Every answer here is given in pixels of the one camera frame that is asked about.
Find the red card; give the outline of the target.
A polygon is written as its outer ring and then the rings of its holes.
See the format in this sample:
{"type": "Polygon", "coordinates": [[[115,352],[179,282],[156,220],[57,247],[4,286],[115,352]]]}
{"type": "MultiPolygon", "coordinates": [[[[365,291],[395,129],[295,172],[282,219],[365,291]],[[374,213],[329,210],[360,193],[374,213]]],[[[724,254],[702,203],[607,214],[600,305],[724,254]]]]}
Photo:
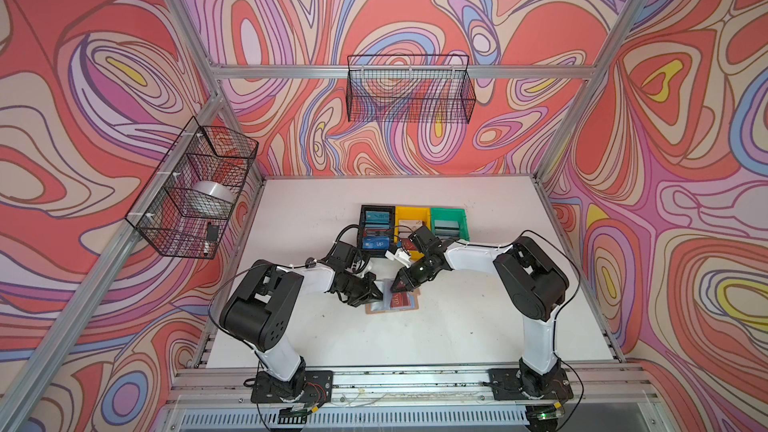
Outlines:
{"type": "Polygon", "coordinates": [[[416,306],[416,300],[410,292],[393,293],[390,299],[391,310],[410,310],[416,306]]]}

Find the tan card holder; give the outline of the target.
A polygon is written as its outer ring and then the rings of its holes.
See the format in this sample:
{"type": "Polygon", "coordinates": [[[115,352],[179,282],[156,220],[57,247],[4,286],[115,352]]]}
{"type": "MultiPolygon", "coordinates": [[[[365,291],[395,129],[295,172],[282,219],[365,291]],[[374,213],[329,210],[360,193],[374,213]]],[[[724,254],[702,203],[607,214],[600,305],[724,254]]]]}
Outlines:
{"type": "Polygon", "coordinates": [[[383,299],[381,301],[366,304],[365,313],[367,315],[406,312],[417,310],[419,308],[419,290],[392,292],[391,279],[377,280],[375,281],[375,285],[381,290],[383,299]]]}

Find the blue VIP card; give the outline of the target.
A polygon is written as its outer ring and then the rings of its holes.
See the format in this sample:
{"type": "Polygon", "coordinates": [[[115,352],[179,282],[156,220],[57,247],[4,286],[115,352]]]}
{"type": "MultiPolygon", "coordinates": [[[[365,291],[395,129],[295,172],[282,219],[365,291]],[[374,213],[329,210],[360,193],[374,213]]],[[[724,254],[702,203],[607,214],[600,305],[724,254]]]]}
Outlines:
{"type": "Polygon", "coordinates": [[[388,236],[368,236],[362,239],[362,249],[367,251],[386,251],[390,247],[388,236]]]}

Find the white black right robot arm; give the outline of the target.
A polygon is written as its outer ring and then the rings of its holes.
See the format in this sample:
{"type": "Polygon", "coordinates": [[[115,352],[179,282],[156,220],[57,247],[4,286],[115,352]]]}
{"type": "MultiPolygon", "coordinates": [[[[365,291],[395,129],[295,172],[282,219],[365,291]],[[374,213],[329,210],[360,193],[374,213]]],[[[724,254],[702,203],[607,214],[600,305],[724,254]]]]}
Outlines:
{"type": "Polygon", "coordinates": [[[570,282],[528,230],[510,243],[492,245],[443,239],[422,226],[409,240],[422,257],[398,270],[391,292],[413,291],[443,271],[494,273],[523,316],[524,371],[543,377],[560,368],[554,316],[566,303],[570,282]]]}

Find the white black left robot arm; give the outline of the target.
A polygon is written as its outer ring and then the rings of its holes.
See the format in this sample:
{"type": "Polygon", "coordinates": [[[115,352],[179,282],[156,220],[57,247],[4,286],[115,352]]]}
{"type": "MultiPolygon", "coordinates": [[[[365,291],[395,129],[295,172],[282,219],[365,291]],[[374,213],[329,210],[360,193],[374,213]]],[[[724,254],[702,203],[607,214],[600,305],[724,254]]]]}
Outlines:
{"type": "Polygon", "coordinates": [[[331,294],[344,305],[359,307],[383,300],[376,275],[356,268],[368,266],[358,249],[335,243],[321,259],[302,266],[259,259],[247,269],[223,305],[218,327],[251,349],[272,379],[295,382],[306,367],[285,337],[295,306],[309,295],[331,294]]]}

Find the teal card in black bin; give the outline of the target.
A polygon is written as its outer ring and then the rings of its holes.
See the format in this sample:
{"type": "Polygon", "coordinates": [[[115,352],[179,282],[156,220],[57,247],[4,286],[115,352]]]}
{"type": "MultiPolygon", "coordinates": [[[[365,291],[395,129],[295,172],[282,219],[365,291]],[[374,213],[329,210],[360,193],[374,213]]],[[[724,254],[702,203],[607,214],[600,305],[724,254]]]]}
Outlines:
{"type": "Polygon", "coordinates": [[[366,210],[365,223],[368,224],[389,224],[390,213],[384,210],[366,210]]]}

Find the green plastic bin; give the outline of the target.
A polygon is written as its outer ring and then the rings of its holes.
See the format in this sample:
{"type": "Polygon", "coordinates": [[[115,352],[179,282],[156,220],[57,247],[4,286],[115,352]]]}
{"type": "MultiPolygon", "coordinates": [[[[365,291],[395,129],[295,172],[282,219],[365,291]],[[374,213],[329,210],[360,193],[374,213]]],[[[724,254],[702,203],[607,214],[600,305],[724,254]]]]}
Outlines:
{"type": "Polygon", "coordinates": [[[470,241],[467,214],[462,208],[431,208],[430,225],[439,238],[470,241]]]}

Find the yellow plastic bin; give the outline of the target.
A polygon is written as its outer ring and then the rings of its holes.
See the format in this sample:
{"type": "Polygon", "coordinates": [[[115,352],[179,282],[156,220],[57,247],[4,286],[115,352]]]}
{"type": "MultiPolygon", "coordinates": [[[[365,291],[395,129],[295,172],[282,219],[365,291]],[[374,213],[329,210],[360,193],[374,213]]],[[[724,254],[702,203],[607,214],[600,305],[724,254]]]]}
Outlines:
{"type": "Polygon", "coordinates": [[[423,257],[409,236],[418,228],[431,228],[431,209],[428,207],[395,207],[395,238],[397,245],[403,248],[413,261],[423,257]]]}

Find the black plastic bin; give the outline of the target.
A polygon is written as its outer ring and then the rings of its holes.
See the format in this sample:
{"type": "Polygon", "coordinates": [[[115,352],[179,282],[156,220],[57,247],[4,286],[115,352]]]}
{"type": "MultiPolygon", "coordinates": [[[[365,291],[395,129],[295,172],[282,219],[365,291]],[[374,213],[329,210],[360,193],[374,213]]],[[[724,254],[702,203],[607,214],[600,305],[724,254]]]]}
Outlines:
{"type": "Polygon", "coordinates": [[[362,249],[362,239],[368,236],[388,236],[390,238],[390,247],[395,245],[394,239],[395,232],[395,207],[390,205],[370,205],[363,204],[360,207],[358,231],[357,231],[357,246],[364,253],[371,257],[384,257],[386,251],[367,251],[362,249]],[[390,213],[389,224],[366,224],[365,223],[365,211],[366,210],[384,210],[390,213]]]}

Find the white tape roll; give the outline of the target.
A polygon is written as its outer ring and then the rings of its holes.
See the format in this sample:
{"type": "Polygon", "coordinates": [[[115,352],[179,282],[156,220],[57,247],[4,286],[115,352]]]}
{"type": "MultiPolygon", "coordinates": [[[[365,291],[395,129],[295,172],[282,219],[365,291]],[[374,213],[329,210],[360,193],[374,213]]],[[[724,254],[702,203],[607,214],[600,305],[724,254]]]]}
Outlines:
{"type": "Polygon", "coordinates": [[[208,180],[198,181],[193,185],[192,189],[226,203],[235,202],[235,195],[231,189],[219,182],[208,180]]]}

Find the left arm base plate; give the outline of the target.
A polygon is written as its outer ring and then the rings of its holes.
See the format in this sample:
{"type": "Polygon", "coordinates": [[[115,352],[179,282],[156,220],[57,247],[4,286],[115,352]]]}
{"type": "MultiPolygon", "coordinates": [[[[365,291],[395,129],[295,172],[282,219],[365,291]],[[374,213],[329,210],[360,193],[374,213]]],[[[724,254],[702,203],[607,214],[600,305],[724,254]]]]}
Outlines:
{"type": "Polygon", "coordinates": [[[334,373],[331,370],[300,369],[288,381],[280,381],[261,371],[245,384],[251,385],[254,404],[322,405],[332,399],[334,373]]]}

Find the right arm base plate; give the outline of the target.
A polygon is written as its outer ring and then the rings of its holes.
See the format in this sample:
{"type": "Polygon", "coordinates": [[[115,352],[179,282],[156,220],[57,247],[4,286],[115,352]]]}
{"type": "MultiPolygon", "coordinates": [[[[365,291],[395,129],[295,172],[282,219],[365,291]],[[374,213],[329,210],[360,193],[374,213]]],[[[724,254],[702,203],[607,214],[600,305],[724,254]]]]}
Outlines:
{"type": "Polygon", "coordinates": [[[561,363],[539,374],[524,363],[515,368],[488,370],[487,387],[497,401],[544,400],[567,402],[574,393],[561,363]]]}

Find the aluminium rail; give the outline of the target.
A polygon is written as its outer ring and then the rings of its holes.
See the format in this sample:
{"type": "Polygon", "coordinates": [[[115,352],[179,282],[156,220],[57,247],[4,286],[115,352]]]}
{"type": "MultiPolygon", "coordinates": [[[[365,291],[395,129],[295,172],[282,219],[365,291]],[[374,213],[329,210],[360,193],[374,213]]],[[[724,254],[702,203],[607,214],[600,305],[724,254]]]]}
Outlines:
{"type": "Polygon", "coordinates": [[[180,373],[157,431],[672,431],[649,375],[573,363],[557,392],[527,399],[508,364],[338,367],[306,405],[265,398],[254,369],[180,373]]]}

